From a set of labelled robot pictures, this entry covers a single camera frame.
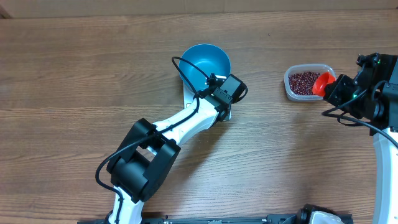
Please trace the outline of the red adzuki beans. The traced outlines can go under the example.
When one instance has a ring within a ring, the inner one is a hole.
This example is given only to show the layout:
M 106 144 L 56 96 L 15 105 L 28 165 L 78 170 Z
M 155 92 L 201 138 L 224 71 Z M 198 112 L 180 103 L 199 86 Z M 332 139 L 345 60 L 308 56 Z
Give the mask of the red adzuki beans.
M 313 95 L 313 86 L 320 76 L 318 72 L 294 73 L 289 76 L 289 86 L 296 95 Z

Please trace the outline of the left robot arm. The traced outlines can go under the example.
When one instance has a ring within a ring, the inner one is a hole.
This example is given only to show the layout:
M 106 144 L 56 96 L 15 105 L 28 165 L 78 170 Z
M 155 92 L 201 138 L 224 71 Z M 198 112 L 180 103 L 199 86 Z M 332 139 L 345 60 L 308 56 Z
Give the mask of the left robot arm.
M 136 121 L 106 166 L 116 197 L 106 223 L 140 223 L 144 202 L 160 188 L 182 144 L 217 122 L 229 119 L 231 106 L 247 86 L 234 75 L 210 75 L 208 87 L 177 114 L 155 123 Z

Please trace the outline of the clear plastic food container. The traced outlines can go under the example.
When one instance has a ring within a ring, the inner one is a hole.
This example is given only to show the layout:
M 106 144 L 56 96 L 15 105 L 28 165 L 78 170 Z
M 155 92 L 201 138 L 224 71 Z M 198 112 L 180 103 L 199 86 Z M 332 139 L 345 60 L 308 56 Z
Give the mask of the clear plastic food container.
M 317 101 L 317 100 L 322 100 L 322 96 L 317 96 L 317 95 L 297 95 L 295 94 L 289 83 L 289 77 L 291 75 L 294 75 L 296 73 L 302 73 L 302 72 L 318 72 L 320 74 L 322 73 L 330 73 L 335 79 L 335 71 L 326 64 L 322 63 L 312 63 L 312 64 L 300 64 L 300 65 L 294 65 L 291 66 L 284 75 L 284 85 L 285 85 L 285 91 L 287 94 L 287 98 L 292 101 Z

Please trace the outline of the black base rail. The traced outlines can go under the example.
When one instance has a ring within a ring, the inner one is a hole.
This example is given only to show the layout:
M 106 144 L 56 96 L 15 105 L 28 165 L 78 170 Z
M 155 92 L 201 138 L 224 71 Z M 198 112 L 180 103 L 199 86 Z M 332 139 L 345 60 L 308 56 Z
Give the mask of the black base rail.
M 306 204 L 304 208 L 298 211 L 299 217 L 309 218 L 309 204 Z M 164 218 L 147 218 L 143 219 L 143 224 L 294 224 L 304 223 L 300 220 L 296 221 L 297 214 L 270 214 L 265 218 L 191 218 L 191 219 L 168 219 L 168 216 Z

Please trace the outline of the blue metal bowl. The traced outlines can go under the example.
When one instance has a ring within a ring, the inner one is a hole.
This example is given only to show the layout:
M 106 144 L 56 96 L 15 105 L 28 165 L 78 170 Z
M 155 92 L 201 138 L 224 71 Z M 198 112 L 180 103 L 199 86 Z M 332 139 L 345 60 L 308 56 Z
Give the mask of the blue metal bowl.
M 188 60 L 208 77 L 215 75 L 228 76 L 231 73 L 231 62 L 224 50 L 211 44 L 198 44 L 184 52 L 182 58 Z M 196 91 L 208 88 L 206 77 L 190 64 L 179 61 L 179 67 L 190 80 Z

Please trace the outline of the red scoop with blue handle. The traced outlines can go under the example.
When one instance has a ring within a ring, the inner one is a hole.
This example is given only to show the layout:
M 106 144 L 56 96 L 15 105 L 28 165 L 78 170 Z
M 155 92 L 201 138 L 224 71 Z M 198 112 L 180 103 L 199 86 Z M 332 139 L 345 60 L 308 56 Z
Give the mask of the red scoop with blue handle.
M 312 92 L 317 96 L 325 96 L 325 88 L 333 83 L 336 78 L 329 72 L 322 73 L 313 84 Z

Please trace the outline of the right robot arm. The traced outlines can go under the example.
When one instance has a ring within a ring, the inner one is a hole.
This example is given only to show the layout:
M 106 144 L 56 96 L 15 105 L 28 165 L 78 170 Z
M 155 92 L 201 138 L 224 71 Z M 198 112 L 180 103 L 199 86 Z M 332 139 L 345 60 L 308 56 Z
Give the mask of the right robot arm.
M 397 223 L 397 56 L 359 55 L 354 78 L 341 74 L 327 84 L 326 117 L 369 128 L 376 153 L 373 223 Z

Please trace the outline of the white digital kitchen scale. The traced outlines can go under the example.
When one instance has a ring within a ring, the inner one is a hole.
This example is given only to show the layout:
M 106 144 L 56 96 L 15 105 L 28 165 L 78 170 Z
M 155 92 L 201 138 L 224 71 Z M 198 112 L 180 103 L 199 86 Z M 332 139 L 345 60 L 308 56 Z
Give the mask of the white digital kitchen scale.
M 208 103 L 210 108 L 217 111 L 218 114 L 215 118 L 216 122 L 229 121 L 231 119 L 231 105 L 228 104 L 231 98 L 229 98 L 227 93 L 222 92 L 221 84 L 212 84 L 202 91 L 197 91 L 197 93 L 200 100 L 200 109 L 203 109 L 205 104 Z M 183 108 L 189 107 L 196 101 L 196 95 L 189 85 L 183 83 Z

